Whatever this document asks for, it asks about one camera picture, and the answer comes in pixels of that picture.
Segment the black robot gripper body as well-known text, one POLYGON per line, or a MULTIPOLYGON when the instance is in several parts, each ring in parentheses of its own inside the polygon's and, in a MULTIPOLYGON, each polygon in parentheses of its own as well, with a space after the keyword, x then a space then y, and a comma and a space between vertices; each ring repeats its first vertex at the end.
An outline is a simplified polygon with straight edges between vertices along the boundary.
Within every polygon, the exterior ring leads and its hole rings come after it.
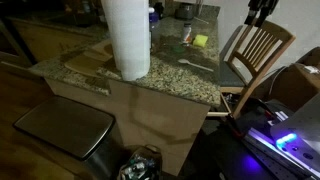
POLYGON ((248 7, 252 11, 259 11, 261 9, 273 11, 278 2, 279 0, 250 0, 248 7))

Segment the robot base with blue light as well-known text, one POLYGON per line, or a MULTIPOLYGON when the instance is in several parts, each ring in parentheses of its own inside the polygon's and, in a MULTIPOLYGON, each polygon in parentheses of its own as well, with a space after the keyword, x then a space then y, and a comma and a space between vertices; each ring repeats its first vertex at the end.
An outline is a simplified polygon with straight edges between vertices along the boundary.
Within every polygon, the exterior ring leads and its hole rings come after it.
POLYGON ((277 100, 252 103, 235 120, 244 140, 306 179, 320 177, 320 98, 315 95, 297 111, 277 100))

